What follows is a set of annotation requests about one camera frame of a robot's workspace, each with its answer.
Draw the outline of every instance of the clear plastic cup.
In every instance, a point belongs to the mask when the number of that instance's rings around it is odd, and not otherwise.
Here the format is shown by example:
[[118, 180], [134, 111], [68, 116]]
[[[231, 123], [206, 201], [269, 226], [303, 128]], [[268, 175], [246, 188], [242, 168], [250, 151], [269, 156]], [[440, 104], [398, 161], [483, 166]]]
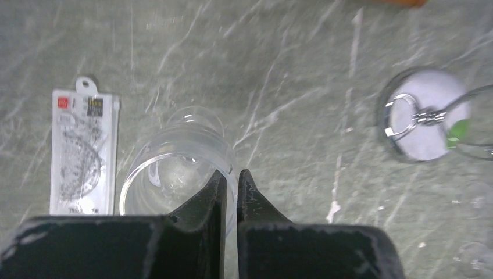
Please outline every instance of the clear plastic cup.
[[142, 147], [120, 194], [120, 215], [163, 215], [200, 191], [215, 170], [227, 180], [226, 234], [236, 222], [238, 169], [219, 118], [202, 107], [177, 111]]

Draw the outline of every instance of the white mark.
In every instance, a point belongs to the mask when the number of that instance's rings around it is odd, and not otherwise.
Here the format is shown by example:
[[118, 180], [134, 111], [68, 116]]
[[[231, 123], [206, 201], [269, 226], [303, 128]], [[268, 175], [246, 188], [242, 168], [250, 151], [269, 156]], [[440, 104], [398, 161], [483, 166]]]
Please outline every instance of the white mark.
[[257, 148], [259, 147], [259, 142], [260, 142], [260, 138], [262, 137], [263, 131], [264, 131], [264, 129], [262, 129], [260, 131], [259, 137], [257, 138], [257, 142], [255, 143], [255, 147], [253, 148], [252, 153], [250, 154], [250, 158], [248, 158], [248, 162], [246, 163], [247, 167], [250, 166], [250, 163], [253, 159], [253, 155], [255, 154], [255, 152], [257, 151]]
[[351, 58], [349, 63], [349, 78], [353, 77], [356, 72], [356, 58], [358, 56], [359, 37], [361, 35], [361, 22], [363, 20], [363, 9], [361, 8], [356, 13], [356, 16], [351, 20], [354, 26], [353, 43], [351, 45]]
[[130, 69], [134, 70], [134, 5], [130, 0]]
[[36, 46], [29, 49], [26, 53], [22, 54], [20, 57], [16, 59], [11, 59], [11, 63], [7, 65], [6, 67], [3, 67], [2, 71], [0, 71], [0, 76], [4, 77], [11, 71], [13, 71], [15, 68], [17, 68], [19, 65], [21, 65], [24, 60], [26, 60], [29, 56], [38, 54], [41, 51], [51, 47], [52, 45], [56, 44], [58, 41], [60, 41], [63, 36], [65, 36], [66, 31], [61, 31], [60, 33], [54, 35], [51, 38], [48, 38], [46, 40], [42, 40], [39, 43], [35, 44]]
[[454, 244], [455, 242], [456, 242], [455, 236], [451, 237], [450, 240], [447, 241], [447, 243], [444, 247], [443, 253], [438, 257], [438, 260], [435, 262], [435, 264], [431, 268], [430, 275], [428, 276], [429, 279], [433, 279], [433, 275], [435, 275], [435, 273], [437, 272], [440, 265], [442, 265], [443, 260], [446, 259], [445, 255], [448, 254], [448, 251], [452, 247], [452, 244]]
[[399, 208], [401, 208], [402, 204], [404, 203], [404, 201], [406, 200], [406, 198], [408, 197], [408, 193], [413, 185], [413, 182], [414, 180], [416, 179], [416, 177], [419, 175], [419, 173], [421, 172], [421, 169], [423, 168], [423, 166], [419, 166], [417, 169], [416, 169], [416, 172], [413, 173], [411, 175], [411, 178], [409, 179], [409, 182], [408, 184], [406, 185], [406, 188], [404, 189], [404, 193], [401, 195], [401, 197], [399, 198], [399, 200], [397, 201], [397, 204], [395, 205], [392, 213], [390, 214], [390, 216], [388, 216], [387, 220], [385, 221], [384, 223], [384, 228], [387, 229], [388, 226], [390, 225], [390, 223], [392, 222], [392, 220], [394, 219], [395, 215], [397, 214], [397, 211], [399, 210]]
[[200, 5], [200, 7], [197, 9], [197, 12], [195, 13], [195, 17], [192, 20], [192, 23], [190, 24], [190, 27], [188, 28], [187, 33], [185, 34], [185, 36], [183, 36], [183, 38], [181, 38], [179, 41], [177, 41], [173, 45], [171, 45], [170, 48], [168, 48], [168, 50], [166, 51], [165, 55], [161, 59], [161, 62], [159, 64], [159, 66], [158, 66], [158, 71], [156, 72], [156, 74], [159, 74], [161, 72], [161, 70], [163, 69], [163, 67], [164, 67], [164, 65], [166, 63], [166, 60], [168, 59], [168, 56], [174, 51], [174, 49], [177, 48], [179, 45], [181, 45], [188, 38], [188, 36], [190, 35], [190, 32], [192, 31], [192, 28], [194, 28], [195, 22], [199, 18], [199, 15], [201, 13], [203, 13], [207, 9], [207, 7], [209, 6], [209, 4], [210, 4], [210, 1], [207, 4], [205, 4], [205, 6], [204, 5]]
[[329, 224], [332, 224], [334, 220], [334, 214], [336, 214], [339, 210], [341, 210], [340, 205], [337, 203], [337, 201], [332, 201], [330, 203], [330, 210], [328, 212], [327, 217], [325, 218]]
[[135, 149], [135, 145], [132, 146], [132, 149], [128, 153], [128, 156], [125, 158], [125, 160], [120, 161], [120, 163], [116, 167], [116, 176], [118, 176], [118, 174], [120, 173], [120, 171], [122, 170], [122, 168], [128, 163], [128, 160], [130, 160], [130, 157], [132, 156], [132, 152], [134, 151], [134, 149]]
[[333, 13], [334, 9], [342, 2], [342, 0], [335, 0], [330, 6], [327, 8], [325, 13], [319, 18], [319, 21], [317, 22], [317, 26], [310, 32], [308, 36], [308, 41], [313, 39], [315, 35], [320, 31], [320, 28], [322, 27], [322, 24], [328, 19], [328, 17]]
[[257, 8], [260, 6], [260, 4], [261, 4], [262, 2], [263, 2], [263, 0], [259, 0], [259, 1], [258, 1], [255, 5], [254, 5], [254, 6], [252, 6], [252, 7], [250, 8], [250, 10], [249, 10], [249, 11], [247, 11], [246, 13], [244, 13], [244, 14], [240, 17], [240, 19], [239, 19], [237, 22], [234, 22], [234, 23], [230, 26], [230, 28], [228, 28], [228, 30], [226, 30], [226, 32], [224, 32], [223, 38], [228, 37], [228, 36], [231, 34], [231, 32], [233, 32], [233, 30], [236, 28], [236, 25], [237, 25], [238, 23], [243, 22], [243, 20], [245, 20], [245, 18], [246, 18], [249, 14], [251, 14], [252, 12], [254, 12], [255, 10], [257, 10]]
[[58, 4], [58, 7], [56, 7], [56, 13], [55, 13], [55, 17], [53, 18], [53, 27], [56, 27], [56, 24], [58, 23], [58, 18], [60, 17], [60, 12], [62, 11], [62, 5], [63, 5], [63, 2], [60, 2], [60, 4]]
[[50, 125], [48, 127], [48, 129], [46, 130], [45, 132], [45, 136], [43, 138], [43, 140], [41, 141], [41, 143], [39, 144], [38, 146], [38, 149], [36, 149], [36, 152], [34, 153], [34, 156], [33, 158], [31, 159], [31, 162], [29, 163], [29, 166], [27, 166], [27, 170], [24, 172], [24, 174], [22, 175], [22, 180], [20, 182], [20, 186], [19, 186], [19, 189], [22, 189], [22, 187], [24, 187], [24, 184], [26, 183], [30, 173], [31, 173], [31, 169], [34, 167], [35, 163], [37, 160], [42, 160], [43, 158], [39, 158], [38, 157], [38, 154], [40, 153], [41, 149], [43, 147], [46, 147], [46, 141], [48, 139], [48, 137], [51, 135], [51, 127], [52, 125]]
[[115, 20], [111, 24], [111, 40], [113, 42], [113, 52], [116, 51], [116, 37], [115, 37]]
[[24, 215], [22, 215], [20, 221], [19, 221], [19, 224], [24, 222], [24, 220], [27, 218], [27, 215], [29, 214], [29, 211], [31, 210], [31, 207], [33, 205], [30, 205], [27, 209], [26, 209], [26, 212], [24, 212]]
[[332, 188], [332, 202], [330, 203], [330, 210], [328, 211], [328, 215], [326, 217], [326, 220], [329, 224], [333, 222], [334, 214], [341, 210], [340, 205], [337, 203], [337, 188], [339, 187], [339, 176], [341, 175], [341, 162], [342, 154], [339, 154], [339, 156], [337, 156], [337, 162], [335, 164], [334, 183]]
[[159, 94], [160, 94], [160, 91], [161, 91], [160, 89], [161, 89], [161, 86], [158, 86], [158, 93], [156, 94], [156, 99], [154, 100], [154, 106], [152, 107], [152, 111], [153, 112], [156, 111], [156, 104], [158, 102]]
[[240, 139], [236, 140], [236, 142], [233, 145], [233, 149], [238, 144], [242, 143], [242, 141], [244, 141], [245, 139], [247, 139], [248, 137], [250, 137], [251, 135], [253, 135], [255, 133], [258, 133], [262, 129], [266, 129], [266, 128], [269, 128], [270, 126], [272, 126], [277, 121], [280, 112], [288, 109], [289, 107], [291, 107], [292, 105], [294, 105], [295, 103], [297, 103], [298, 101], [300, 101], [302, 99], [306, 99], [306, 98], [314, 95], [315, 93], [319, 93], [321, 91], [321, 89], [322, 88], [315, 88], [314, 90], [311, 90], [311, 91], [309, 91], [307, 93], [304, 93], [302, 96], [297, 97], [297, 98], [291, 100], [290, 102], [285, 103], [284, 105], [278, 106], [269, 115], [267, 115], [266, 117], [260, 119], [259, 121], [256, 121], [256, 122], [252, 123], [251, 126], [249, 125], [250, 127], [253, 127], [255, 125], [258, 126], [258, 125], [261, 125], [261, 124], [265, 124], [265, 126], [262, 126], [262, 128], [257, 129], [257, 130], [254, 130], [254, 131], [251, 131], [251, 132], [249, 132], [250, 129], [247, 127], [247, 129], [246, 129], [247, 132], [245, 132], [245, 134], [243, 135], [243, 137], [241, 137]]

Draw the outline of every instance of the red logo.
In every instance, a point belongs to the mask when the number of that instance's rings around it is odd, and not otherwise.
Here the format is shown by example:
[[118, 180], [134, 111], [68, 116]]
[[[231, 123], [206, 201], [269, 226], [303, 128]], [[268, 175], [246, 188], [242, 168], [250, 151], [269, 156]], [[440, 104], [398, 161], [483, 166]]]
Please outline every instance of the red logo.
[[67, 97], [58, 97], [58, 107], [66, 109], [69, 107], [69, 99]]

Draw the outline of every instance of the green object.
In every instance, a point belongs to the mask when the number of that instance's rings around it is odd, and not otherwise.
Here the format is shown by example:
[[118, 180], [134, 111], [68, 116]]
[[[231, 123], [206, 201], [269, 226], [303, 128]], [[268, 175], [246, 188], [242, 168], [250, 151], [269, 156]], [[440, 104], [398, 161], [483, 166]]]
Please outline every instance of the green object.
[[463, 119], [457, 121], [447, 133], [446, 147], [447, 149], [456, 148], [461, 139], [466, 136], [467, 128], [469, 128], [469, 120]]

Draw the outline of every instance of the transparent plastic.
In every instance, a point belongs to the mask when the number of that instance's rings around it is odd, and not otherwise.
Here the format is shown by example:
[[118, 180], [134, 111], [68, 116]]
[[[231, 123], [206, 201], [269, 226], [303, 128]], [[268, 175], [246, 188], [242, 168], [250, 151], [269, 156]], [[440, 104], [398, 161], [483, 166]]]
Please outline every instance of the transparent plastic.
[[49, 212], [112, 215], [120, 100], [79, 77], [76, 91], [54, 90]]
[[217, 169], [228, 185], [228, 234], [236, 222], [239, 174], [223, 135], [223, 125], [212, 111], [177, 111], [133, 161], [120, 194], [120, 214], [168, 214], [200, 191]]

